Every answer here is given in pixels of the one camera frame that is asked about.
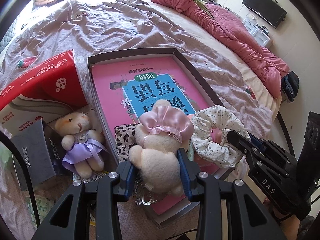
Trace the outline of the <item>person right hand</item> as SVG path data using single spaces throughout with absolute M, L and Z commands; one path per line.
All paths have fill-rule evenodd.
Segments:
M 295 215 L 283 215 L 268 198 L 264 199 L 263 205 L 278 223 L 287 239 L 304 239 L 315 221 L 313 216 L 306 216 L 303 220 L 299 220 Z

